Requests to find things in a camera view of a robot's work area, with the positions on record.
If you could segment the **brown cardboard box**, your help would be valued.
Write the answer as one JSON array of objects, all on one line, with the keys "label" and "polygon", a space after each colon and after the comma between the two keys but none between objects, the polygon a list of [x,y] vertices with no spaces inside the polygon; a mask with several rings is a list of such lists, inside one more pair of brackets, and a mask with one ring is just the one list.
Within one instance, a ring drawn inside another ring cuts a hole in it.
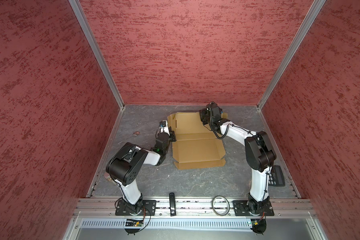
[{"label": "brown cardboard box", "polygon": [[199,113],[171,114],[168,124],[176,136],[172,148],[178,170],[215,168],[226,164],[223,141],[203,125]]}]

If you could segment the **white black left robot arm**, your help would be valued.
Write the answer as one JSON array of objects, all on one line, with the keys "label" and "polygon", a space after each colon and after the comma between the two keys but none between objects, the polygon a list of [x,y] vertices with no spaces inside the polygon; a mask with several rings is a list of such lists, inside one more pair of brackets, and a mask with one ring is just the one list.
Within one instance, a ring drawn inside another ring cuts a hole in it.
[{"label": "white black left robot arm", "polygon": [[134,214],[143,207],[143,195],[138,189],[136,178],[142,166],[159,166],[166,159],[170,143],[176,141],[174,131],[159,133],[151,150],[126,143],[106,165],[106,173],[122,191],[127,208]]}]

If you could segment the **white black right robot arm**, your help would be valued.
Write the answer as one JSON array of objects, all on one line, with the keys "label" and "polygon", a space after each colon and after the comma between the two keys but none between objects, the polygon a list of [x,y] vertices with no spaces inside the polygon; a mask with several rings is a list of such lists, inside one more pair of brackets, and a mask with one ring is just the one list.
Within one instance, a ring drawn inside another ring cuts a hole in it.
[{"label": "white black right robot arm", "polygon": [[208,125],[217,139],[229,137],[245,147],[246,161],[252,169],[248,209],[257,215],[269,201],[269,179],[277,159],[268,134],[247,130],[224,118],[223,110],[215,102],[200,110],[199,115],[202,124]]}]

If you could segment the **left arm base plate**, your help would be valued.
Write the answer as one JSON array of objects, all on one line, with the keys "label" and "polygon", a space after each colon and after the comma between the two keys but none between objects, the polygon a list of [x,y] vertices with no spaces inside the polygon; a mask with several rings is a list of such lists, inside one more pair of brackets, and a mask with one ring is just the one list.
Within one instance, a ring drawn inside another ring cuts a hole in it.
[{"label": "left arm base plate", "polygon": [[132,205],[125,200],[116,203],[116,216],[154,216],[156,211],[156,200],[139,200],[136,205]]}]

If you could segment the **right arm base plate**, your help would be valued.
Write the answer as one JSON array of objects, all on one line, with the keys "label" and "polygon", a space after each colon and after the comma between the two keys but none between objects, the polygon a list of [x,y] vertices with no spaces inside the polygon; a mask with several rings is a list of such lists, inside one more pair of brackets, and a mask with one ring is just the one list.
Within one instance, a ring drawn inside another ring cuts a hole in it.
[{"label": "right arm base plate", "polygon": [[275,215],[269,200],[262,202],[256,202],[254,200],[234,200],[232,203],[235,216],[237,217],[273,217]]}]

